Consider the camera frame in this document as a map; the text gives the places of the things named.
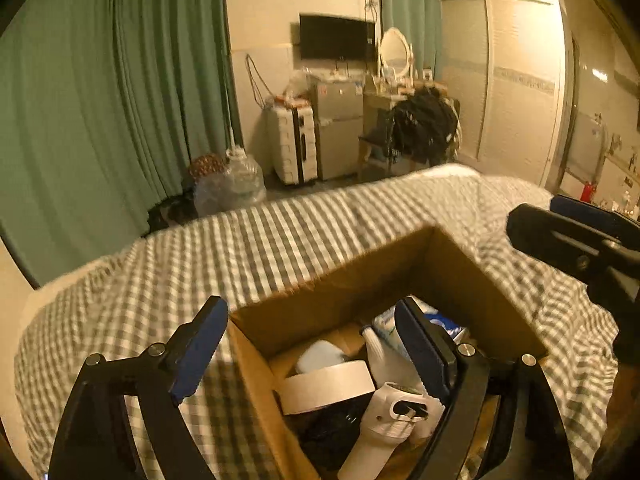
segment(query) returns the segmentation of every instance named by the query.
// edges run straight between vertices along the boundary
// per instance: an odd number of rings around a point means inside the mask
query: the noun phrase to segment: suitcase
[[[316,133],[311,107],[276,106],[266,113],[273,167],[279,179],[284,184],[316,179]]]

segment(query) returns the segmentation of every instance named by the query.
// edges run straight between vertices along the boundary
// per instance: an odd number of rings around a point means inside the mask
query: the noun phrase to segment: blue gripper pad
[[[227,319],[226,301],[211,296],[193,321],[180,325],[169,339],[167,346],[174,337],[180,338],[175,348],[174,384],[169,391],[176,406],[196,392],[213,352],[225,333]]]
[[[549,209],[617,238],[627,249],[640,251],[640,230],[631,218],[562,195],[551,199]]]
[[[458,367],[447,332],[424,319],[412,298],[396,303],[396,330],[431,397],[445,406],[456,383]]]

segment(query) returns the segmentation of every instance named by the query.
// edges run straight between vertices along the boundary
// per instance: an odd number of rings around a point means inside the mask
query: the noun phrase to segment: tape roll
[[[285,415],[314,412],[342,400],[374,392],[364,361],[348,361],[284,379],[279,389]]]

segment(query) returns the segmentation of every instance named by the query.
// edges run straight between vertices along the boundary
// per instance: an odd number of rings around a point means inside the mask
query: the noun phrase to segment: checkered bedsheet
[[[437,224],[491,276],[549,348],[543,366],[585,478],[606,427],[617,365],[612,317],[584,286],[509,244],[507,213],[550,195],[507,177],[407,178],[232,211],[139,240],[63,291],[25,331],[15,358],[18,402],[34,464],[47,471],[56,428],[82,360],[130,357],[170,337],[212,294],[233,311],[426,224]],[[135,402],[136,444],[162,478]],[[219,479],[279,478],[246,400],[226,336],[180,410]]]

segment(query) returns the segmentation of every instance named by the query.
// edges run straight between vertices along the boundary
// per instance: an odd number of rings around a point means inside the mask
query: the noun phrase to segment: wardrobe
[[[440,1],[442,79],[460,100],[460,161],[542,186],[564,101],[558,0]]]

